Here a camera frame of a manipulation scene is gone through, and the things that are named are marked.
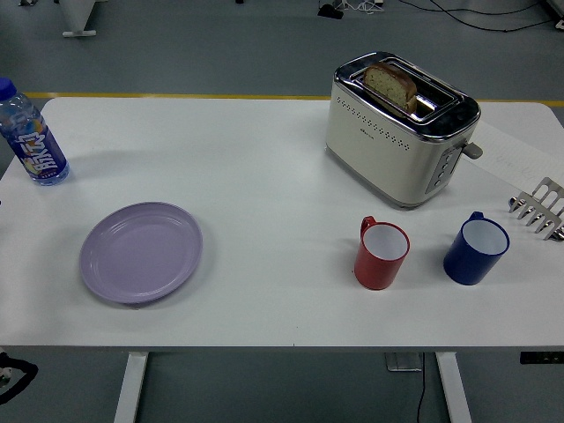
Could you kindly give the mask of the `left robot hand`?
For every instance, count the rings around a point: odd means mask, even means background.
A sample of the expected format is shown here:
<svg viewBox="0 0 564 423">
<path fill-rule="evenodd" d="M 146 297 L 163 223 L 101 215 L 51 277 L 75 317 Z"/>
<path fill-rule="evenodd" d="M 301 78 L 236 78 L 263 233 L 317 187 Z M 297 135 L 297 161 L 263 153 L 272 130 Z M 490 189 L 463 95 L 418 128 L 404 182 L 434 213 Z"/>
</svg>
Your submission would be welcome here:
<svg viewBox="0 0 564 423">
<path fill-rule="evenodd" d="M 11 371 L 17 369 L 23 373 L 20 379 L 10 388 L 1 393 L 1 404 L 6 404 L 22 393 L 38 374 L 38 367 L 25 360 L 14 359 L 6 351 L 1 350 L 1 387 L 5 387 L 11 380 Z"/>
</svg>

